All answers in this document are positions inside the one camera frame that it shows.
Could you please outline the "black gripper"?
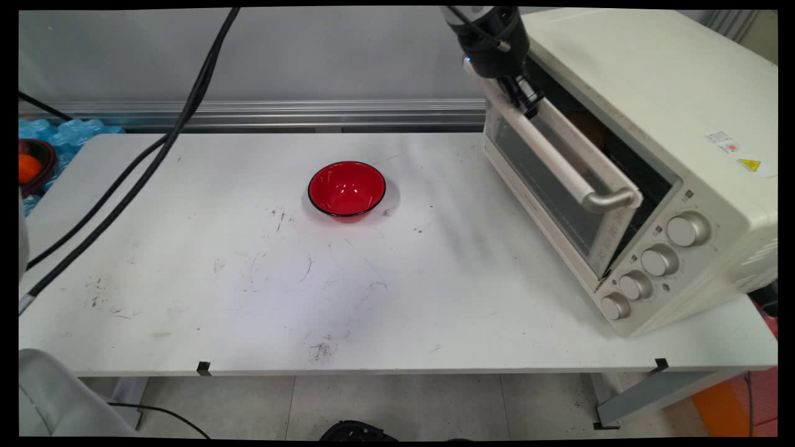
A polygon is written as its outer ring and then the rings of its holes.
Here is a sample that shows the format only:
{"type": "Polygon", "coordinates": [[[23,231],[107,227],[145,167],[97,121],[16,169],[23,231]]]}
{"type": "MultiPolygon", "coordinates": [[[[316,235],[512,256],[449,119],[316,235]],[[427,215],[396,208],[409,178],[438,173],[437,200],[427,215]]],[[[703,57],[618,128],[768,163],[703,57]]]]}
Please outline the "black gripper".
{"type": "Polygon", "coordinates": [[[524,74],[529,38],[516,7],[446,7],[445,22],[480,77],[499,85],[526,119],[538,113],[542,88],[524,74]]]}

